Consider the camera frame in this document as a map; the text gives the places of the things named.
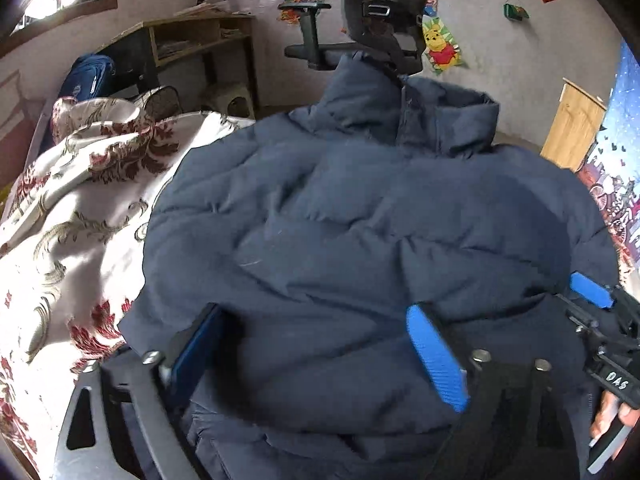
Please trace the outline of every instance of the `screw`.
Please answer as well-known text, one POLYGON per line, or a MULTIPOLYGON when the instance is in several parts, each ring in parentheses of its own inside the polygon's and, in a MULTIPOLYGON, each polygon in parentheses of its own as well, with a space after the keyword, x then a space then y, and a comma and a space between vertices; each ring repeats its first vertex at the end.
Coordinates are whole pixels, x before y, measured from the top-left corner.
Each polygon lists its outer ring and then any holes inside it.
POLYGON ((150 365, 155 363, 156 361, 160 360, 161 357, 161 353, 156 351, 156 350, 152 350, 151 352, 147 352, 146 354, 144 354, 142 356, 142 364, 144 365, 150 365))
POLYGON ((540 370, 541 372, 548 372, 551 370, 551 363, 544 359, 536 359, 533 361, 533 365, 536 367, 536 370, 540 370))
POLYGON ((491 354, 487 350, 478 349, 471 352, 471 358, 476 363, 488 363, 491 360, 491 354))
POLYGON ((98 361, 96 361, 95 359, 92 359, 86 362, 86 366, 84 367, 84 370, 82 370, 82 373, 87 374, 89 372, 93 372, 97 368, 98 368, 98 361))

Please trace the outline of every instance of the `human hand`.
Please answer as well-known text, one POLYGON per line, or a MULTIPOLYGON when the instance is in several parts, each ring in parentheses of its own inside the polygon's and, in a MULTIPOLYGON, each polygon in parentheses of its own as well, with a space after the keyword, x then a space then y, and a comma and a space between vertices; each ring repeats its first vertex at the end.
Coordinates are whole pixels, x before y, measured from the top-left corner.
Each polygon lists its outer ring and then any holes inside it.
MULTIPOLYGON (((620 404, 618 398, 611 392, 604 392, 600 399, 600 410, 596 414, 596 418, 591 425, 591 437, 598 440, 609 430, 613 419, 617 415, 620 421, 630 428, 636 425, 638 418, 640 418, 640 410, 632 410, 626 404, 620 404)), ((615 458, 622 449, 620 446, 611 456, 615 458)))

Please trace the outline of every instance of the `chair armrest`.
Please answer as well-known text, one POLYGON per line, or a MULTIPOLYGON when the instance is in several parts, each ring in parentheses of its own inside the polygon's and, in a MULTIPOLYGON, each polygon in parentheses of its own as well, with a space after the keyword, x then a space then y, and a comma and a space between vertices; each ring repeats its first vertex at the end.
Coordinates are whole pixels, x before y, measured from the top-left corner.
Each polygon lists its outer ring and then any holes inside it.
POLYGON ((322 2, 285 2, 278 6, 280 10, 331 9, 331 5, 322 2))

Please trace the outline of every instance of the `floral bedspread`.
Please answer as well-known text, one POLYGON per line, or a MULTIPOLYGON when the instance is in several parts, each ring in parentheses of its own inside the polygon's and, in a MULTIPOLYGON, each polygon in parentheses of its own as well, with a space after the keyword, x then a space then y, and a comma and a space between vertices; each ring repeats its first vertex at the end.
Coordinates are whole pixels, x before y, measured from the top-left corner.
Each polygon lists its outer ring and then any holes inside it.
POLYGON ((41 478, 78 372, 124 342, 117 323, 144 283, 156 198, 189 149, 250 123, 155 123, 112 98, 56 103, 58 144, 18 179, 0 224, 0 432, 41 478))

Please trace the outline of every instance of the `chair headrest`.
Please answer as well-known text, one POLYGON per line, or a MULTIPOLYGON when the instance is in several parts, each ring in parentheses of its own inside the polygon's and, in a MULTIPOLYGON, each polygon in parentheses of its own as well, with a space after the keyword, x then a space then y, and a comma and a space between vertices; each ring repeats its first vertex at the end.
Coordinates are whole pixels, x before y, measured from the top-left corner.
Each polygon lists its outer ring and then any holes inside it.
POLYGON ((348 35, 353 41, 389 54, 398 73, 422 70, 426 46, 422 12, 426 0, 342 0, 348 35), (408 48, 406 42, 415 46, 408 48))

